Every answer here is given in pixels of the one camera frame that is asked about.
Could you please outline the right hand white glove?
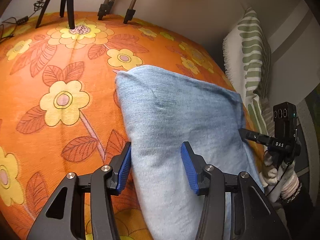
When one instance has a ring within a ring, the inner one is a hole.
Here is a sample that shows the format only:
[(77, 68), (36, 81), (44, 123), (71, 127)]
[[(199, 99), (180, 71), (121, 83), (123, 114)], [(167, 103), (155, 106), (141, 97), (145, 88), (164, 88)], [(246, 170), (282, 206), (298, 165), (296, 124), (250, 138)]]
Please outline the right hand white glove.
[(287, 200), (298, 190), (299, 179), (295, 172), (295, 164), (295, 161), (291, 165), (282, 162), (277, 168), (272, 155), (268, 151), (265, 152), (259, 177), (271, 203), (275, 203), (279, 198)]

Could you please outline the right forearm with bracelets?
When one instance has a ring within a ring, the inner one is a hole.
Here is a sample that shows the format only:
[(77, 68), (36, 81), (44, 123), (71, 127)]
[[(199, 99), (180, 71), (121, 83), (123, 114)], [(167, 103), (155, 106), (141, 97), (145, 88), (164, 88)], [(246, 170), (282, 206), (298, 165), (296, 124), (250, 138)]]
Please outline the right forearm with bracelets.
[(281, 198), (291, 239), (319, 239), (319, 209), (313, 206), (302, 183), (289, 197)]

